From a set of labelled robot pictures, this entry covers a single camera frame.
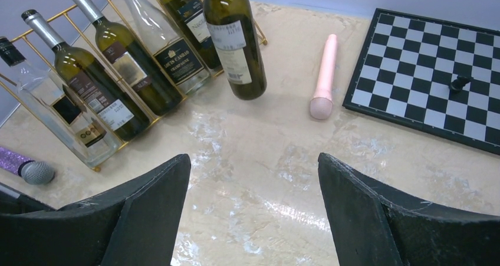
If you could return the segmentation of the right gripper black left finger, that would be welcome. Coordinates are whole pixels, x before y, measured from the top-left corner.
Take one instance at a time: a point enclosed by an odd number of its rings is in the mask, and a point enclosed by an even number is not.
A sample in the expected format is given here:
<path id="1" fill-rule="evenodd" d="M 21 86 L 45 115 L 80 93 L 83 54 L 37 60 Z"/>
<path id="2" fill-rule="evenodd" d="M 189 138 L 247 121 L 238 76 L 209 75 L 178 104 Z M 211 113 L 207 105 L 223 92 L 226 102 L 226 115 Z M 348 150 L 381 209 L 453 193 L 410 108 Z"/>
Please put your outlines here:
<path id="1" fill-rule="evenodd" d="M 1 213 L 1 264 L 170 265 L 190 170 L 179 154 L 54 211 Z"/>

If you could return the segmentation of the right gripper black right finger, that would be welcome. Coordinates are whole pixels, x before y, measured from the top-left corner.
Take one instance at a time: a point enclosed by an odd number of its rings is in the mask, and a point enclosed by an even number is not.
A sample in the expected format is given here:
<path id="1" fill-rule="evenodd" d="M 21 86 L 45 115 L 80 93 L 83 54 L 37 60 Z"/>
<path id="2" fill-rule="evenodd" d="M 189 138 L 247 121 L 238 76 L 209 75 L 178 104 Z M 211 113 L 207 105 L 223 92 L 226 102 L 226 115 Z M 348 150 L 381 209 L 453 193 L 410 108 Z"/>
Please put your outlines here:
<path id="1" fill-rule="evenodd" d="M 336 157 L 318 177 L 340 265 L 498 265 L 499 217 L 424 200 Z"/>

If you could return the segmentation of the dark green wine bottle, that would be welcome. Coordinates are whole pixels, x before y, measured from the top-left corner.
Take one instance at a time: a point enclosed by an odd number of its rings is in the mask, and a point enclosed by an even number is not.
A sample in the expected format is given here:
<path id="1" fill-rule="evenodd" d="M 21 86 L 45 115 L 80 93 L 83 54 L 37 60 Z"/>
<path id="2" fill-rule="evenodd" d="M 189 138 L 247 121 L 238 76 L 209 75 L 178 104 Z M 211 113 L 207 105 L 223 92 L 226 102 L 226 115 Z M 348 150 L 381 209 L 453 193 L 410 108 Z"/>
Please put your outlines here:
<path id="1" fill-rule="evenodd" d="M 91 52 L 69 45 L 34 9 L 23 12 L 21 18 L 54 52 L 54 67 L 66 85 L 121 140 L 128 142 L 149 127 L 149 117 Z"/>

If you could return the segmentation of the clear glass liquor bottle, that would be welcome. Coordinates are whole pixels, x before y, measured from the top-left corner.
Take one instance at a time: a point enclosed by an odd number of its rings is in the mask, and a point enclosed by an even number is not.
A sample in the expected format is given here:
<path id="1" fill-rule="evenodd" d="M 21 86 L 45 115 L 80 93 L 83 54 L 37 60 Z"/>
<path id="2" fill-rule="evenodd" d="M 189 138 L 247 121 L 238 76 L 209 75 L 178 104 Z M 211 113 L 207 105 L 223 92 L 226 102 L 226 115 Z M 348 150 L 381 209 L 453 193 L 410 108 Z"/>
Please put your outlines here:
<path id="1" fill-rule="evenodd" d="M 119 139 L 57 75 L 34 67 L 6 37 L 1 58 L 14 74 L 18 97 L 85 165 L 96 168 L 118 150 Z"/>

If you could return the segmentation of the clear brown-tinted bottle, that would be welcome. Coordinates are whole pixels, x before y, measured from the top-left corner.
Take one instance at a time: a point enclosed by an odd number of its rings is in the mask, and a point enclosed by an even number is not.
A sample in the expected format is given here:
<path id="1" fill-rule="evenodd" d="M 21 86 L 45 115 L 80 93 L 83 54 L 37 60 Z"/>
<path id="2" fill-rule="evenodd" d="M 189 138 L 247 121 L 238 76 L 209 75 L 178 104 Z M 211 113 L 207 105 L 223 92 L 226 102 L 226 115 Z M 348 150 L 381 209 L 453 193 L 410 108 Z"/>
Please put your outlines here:
<path id="1" fill-rule="evenodd" d="M 175 85 L 186 95 L 203 87 L 209 70 L 173 20 L 148 0 L 124 1 L 141 41 Z"/>

